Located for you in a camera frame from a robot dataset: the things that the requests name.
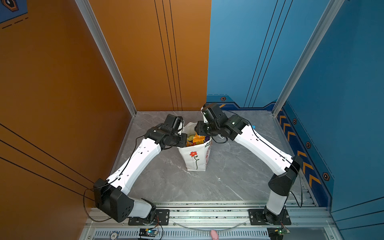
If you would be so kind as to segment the white floral paper bag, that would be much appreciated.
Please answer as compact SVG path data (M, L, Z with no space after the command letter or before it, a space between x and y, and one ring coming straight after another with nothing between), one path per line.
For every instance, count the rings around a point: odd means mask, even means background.
M187 134L187 137L196 135L195 126L197 123L188 123L184 126L182 133ZM211 152L212 139L206 143L191 147L178 148L179 153L185 161L188 171L204 172L207 169L209 156Z

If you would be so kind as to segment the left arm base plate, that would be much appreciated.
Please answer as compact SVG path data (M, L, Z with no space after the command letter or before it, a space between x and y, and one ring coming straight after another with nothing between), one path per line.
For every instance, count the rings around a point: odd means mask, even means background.
M152 221L141 219L141 218L129 218L129 226L155 226L160 224L162 226L168 226L170 220L169 209L156 210L155 218Z

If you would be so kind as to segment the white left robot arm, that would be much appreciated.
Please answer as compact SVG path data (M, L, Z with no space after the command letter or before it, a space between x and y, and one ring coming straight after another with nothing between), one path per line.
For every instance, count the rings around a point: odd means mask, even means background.
M106 180L98 179L94 183L96 207L118 223L127 218L152 222L156 205L148 200L130 198L129 193L143 170L161 151L186 145L187 134L181 133L183 126L182 117L169 114L163 123L140 136L142 141L136 142L129 159Z

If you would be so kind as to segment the orange snack packet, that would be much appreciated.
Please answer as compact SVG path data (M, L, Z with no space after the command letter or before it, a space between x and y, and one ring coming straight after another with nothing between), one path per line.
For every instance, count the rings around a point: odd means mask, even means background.
M199 136L198 134L196 134L193 137L192 141L193 141L193 144L200 145L200 144L203 144L206 141L206 137L205 136Z

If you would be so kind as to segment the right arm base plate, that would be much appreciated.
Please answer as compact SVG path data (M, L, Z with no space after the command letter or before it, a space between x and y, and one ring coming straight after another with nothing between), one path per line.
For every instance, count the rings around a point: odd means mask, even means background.
M249 219L252 226L256 225L285 225L292 224L289 213L283 209L279 215L273 214L267 209L249 209Z

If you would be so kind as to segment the green lemon candy bag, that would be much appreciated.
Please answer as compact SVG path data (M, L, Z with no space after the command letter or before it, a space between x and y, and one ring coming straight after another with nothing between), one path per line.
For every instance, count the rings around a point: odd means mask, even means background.
M191 146L196 145L195 136L196 135L191 135L191 136L187 137L186 147L191 147Z

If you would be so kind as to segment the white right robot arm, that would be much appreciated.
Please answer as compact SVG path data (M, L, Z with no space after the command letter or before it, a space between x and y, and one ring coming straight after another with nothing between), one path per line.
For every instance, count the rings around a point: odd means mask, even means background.
M200 136L221 136L234 141L262 160L274 173L268 185L271 190L267 204L258 217L267 225L280 225L288 216L285 203L300 174L303 159L284 153L252 127L251 123L237 115L230 117L218 104L205 104L201 108L203 120L197 123L195 131Z

